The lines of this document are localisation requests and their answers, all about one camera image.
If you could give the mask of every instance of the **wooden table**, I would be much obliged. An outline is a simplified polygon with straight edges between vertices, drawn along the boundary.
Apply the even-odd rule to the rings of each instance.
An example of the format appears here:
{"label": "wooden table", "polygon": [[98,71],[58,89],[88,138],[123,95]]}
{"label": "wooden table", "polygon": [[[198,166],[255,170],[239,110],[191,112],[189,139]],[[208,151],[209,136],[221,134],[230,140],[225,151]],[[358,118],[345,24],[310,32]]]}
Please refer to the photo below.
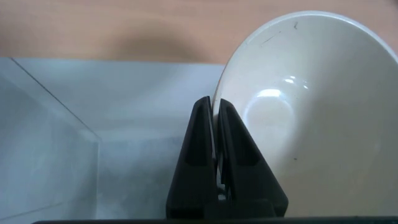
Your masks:
{"label": "wooden table", "polygon": [[336,12],[398,51],[397,0],[0,0],[0,55],[226,63],[263,23]]}

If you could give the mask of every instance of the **white surface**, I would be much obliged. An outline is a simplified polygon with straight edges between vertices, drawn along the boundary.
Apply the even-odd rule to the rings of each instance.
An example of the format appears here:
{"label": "white surface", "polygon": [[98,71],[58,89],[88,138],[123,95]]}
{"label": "white surface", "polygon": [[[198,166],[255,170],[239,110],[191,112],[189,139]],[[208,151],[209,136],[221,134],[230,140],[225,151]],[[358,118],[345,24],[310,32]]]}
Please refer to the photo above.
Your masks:
{"label": "white surface", "polygon": [[398,215],[398,66],[351,19],[299,12],[260,27],[215,96],[235,105],[289,198],[288,217]]}
{"label": "white surface", "polygon": [[98,219],[166,218],[183,136],[105,142],[99,150]]}
{"label": "white surface", "polygon": [[98,141],[99,137],[91,132],[87,127],[82,124],[74,115],[72,115],[60,102],[58,102],[50,93],[43,89],[39,83],[26,74],[23,69],[18,67],[9,58],[0,58],[1,76],[7,81],[11,82],[23,92],[29,95],[30,98],[35,100],[38,104],[47,108],[54,115],[58,116],[79,133],[84,135],[90,141]]}
{"label": "white surface", "polygon": [[222,65],[16,59],[103,141],[183,136]]}
{"label": "white surface", "polygon": [[[9,82],[7,77],[22,73],[8,69],[14,62],[3,59],[0,223],[30,223],[46,219],[50,213],[50,218],[73,218],[80,212],[66,209],[67,205],[94,210],[98,143],[83,137],[74,126]],[[48,209],[57,212],[46,212]]]}

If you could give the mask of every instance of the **white bowl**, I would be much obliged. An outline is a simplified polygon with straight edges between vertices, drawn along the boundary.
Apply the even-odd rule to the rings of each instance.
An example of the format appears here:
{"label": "white bowl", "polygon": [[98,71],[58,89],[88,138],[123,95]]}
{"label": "white bowl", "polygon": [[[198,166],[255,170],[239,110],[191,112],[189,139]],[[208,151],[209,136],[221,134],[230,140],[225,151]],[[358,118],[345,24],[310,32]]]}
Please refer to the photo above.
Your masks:
{"label": "white bowl", "polygon": [[289,198],[288,217],[398,215],[398,59],[365,26],[307,11],[235,51],[230,101]]}

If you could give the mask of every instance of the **scratch mark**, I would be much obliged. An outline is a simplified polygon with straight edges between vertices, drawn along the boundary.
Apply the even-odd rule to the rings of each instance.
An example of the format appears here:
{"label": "scratch mark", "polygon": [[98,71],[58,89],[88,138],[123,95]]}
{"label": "scratch mark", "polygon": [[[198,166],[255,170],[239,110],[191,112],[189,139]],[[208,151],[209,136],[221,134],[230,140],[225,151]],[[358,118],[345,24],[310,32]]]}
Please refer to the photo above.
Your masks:
{"label": "scratch mark", "polygon": [[266,42],[270,41],[272,38],[274,38],[276,34],[274,34],[272,37],[266,39],[263,43],[261,43],[260,47],[262,47]]}

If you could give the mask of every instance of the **bowl rim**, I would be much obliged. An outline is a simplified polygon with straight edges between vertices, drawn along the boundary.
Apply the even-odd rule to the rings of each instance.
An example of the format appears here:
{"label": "bowl rim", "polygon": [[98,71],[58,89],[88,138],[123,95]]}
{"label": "bowl rim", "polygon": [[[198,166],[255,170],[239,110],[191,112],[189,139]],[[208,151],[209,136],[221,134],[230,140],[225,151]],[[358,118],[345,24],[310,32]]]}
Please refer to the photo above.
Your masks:
{"label": "bowl rim", "polygon": [[318,16],[318,17],[329,17],[329,18],[333,18],[333,19],[338,19],[343,22],[349,23],[356,28],[361,29],[362,31],[367,33],[367,35],[370,35],[374,40],[376,40],[378,42],[378,44],[380,44],[384,48],[384,50],[387,51],[387,53],[395,60],[396,64],[398,65],[398,57],[395,54],[395,52],[391,49],[391,47],[384,40],[382,40],[375,32],[373,32],[366,26],[362,25],[361,23],[355,21],[354,19],[351,19],[346,16],[342,16],[337,13],[326,12],[326,11],[299,11],[299,12],[285,14],[283,16],[276,17],[275,19],[273,19],[269,22],[266,22],[265,24],[263,24],[262,26],[257,28],[239,45],[239,47],[234,51],[232,56],[229,58],[228,62],[226,63],[226,65],[224,67],[223,72],[221,73],[220,79],[218,80],[217,87],[216,87],[215,93],[213,95],[213,100],[211,102],[211,108],[212,108],[212,113],[213,113],[214,119],[216,119],[216,115],[218,114],[220,94],[222,92],[223,84],[224,84],[222,82],[222,79],[224,77],[224,73],[225,73],[226,69],[228,69],[228,65],[233,63],[233,60],[235,58],[238,58],[241,55],[242,50],[246,48],[246,46],[250,43],[250,41],[252,39],[254,39],[255,37],[257,37],[264,30],[266,30],[266,29],[270,28],[271,26],[274,26],[282,21],[286,21],[288,19],[293,19],[293,18],[297,18],[297,17],[303,17],[303,16]]}

